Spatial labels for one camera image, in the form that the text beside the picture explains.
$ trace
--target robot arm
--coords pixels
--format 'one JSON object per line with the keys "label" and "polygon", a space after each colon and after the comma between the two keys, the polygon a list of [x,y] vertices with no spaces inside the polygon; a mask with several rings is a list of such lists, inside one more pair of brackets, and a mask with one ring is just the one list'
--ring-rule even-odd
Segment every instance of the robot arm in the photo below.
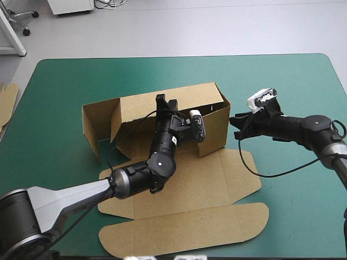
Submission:
{"label": "robot arm", "polygon": [[15,190],[0,198],[0,260],[32,259],[60,237],[67,218],[109,198],[125,199],[145,190],[156,193],[176,170],[175,150],[182,142],[205,138],[198,110],[180,117],[177,100],[157,95],[156,131],[147,161],[112,171],[110,178],[53,191]]}
{"label": "robot arm", "polygon": [[276,90],[270,88],[262,89],[248,99],[251,112],[236,114],[229,119],[230,124],[240,130],[234,133],[235,139],[266,135],[274,141],[294,141],[313,151],[326,168],[335,170],[347,189],[347,145],[331,119],[323,115],[285,116],[276,97]]}

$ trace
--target open cardboard box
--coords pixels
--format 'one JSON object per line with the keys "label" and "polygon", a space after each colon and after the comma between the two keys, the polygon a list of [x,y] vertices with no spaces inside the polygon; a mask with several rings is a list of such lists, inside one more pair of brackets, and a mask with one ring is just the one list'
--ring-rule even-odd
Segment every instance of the open cardboard box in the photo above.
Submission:
{"label": "open cardboard box", "polygon": [[[83,131],[99,160],[99,140],[110,137],[111,141],[120,140],[138,120],[156,110],[157,94],[165,94],[167,101],[177,99],[178,110],[186,115],[190,110],[198,109],[203,116],[206,139],[199,144],[195,141],[184,143],[177,152],[198,150],[203,156],[226,144],[230,102],[216,84],[205,83],[84,105]],[[155,114],[144,120],[141,127],[119,145],[119,150],[130,159],[148,157],[154,131]]]}
{"label": "open cardboard box", "polygon": [[[100,159],[99,140],[120,140],[138,120],[156,109],[157,94],[165,94],[167,101],[177,99],[178,109],[186,115],[189,110],[200,110],[206,139],[176,149],[177,170],[164,190],[99,204],[100,212],[134,219],[104,227],[99,233],[104,248],[118,257],[160,255],[243,242],[259,234],[268,220],[267,206],[232,205],[258,190],[261,183],[244,168],[238,151],[220,149],[226,144],[230,102],[214,83],[84,105],[83,130],[96,156]],[[119,146],[132,160],[117,167],[146,160],[154,131],[152,115]],[[245,157],[255,169],[252,156],[246,152]],[[108,175],[110,171],[105,170],[100,178]]]}

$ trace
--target white label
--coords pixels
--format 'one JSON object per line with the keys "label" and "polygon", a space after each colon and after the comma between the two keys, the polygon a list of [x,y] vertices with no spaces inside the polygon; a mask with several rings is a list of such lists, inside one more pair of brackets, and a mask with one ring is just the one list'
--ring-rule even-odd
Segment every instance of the white label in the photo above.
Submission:
{"label": "white label", "polygon": [[172,141],[173,141],[173,143],[174,143],[175,145],[177,145],[177,139],[176,139],[176,137],[172,136]]}

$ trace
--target white floor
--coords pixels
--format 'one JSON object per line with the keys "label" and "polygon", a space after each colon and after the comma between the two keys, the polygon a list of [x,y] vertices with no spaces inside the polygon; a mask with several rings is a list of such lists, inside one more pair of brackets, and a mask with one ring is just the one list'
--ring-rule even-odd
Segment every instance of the white floor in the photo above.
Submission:
{"label": "white floor", "polygon": [[15,28],[26,57],[0,56],[0,82],[20,96],[42,59],[287,53],[326,54],[347,90],[347,0],[129,0],[64,17],[46,0],[8,7],[40,13],[24,18],[30,36]]}

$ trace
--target green table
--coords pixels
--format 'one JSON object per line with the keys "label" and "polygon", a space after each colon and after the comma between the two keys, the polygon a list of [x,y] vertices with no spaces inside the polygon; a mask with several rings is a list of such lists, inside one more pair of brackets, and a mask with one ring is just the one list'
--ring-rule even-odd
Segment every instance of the green table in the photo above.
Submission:
{"label": "green table", "polygon": [[[0,193],[31,186],[61,189],[98,178],[106,164],[99,164],[83,136],[83,104],[211,81],[232,102],[232,114],[248,111],[247,98],[260,88],[276,88],[287,115],[322,114],[347,122],[346,95],[322,54],[44,60],[0,143]],[[228,148],[236,148],[234,131],[230,126]],[[314,158],[303,147],[267,137],[242,145],[253,153],[262,174],[289,170]],[[193,253],[344,257],[346,196],[335,173],[320,163],[285,177],[262,179],[262,189],[239,203],[268,205],[264,231],[245,243]],[[64,255],[107,255],[98,232],[122,221],[93,209],[55,249]]]}

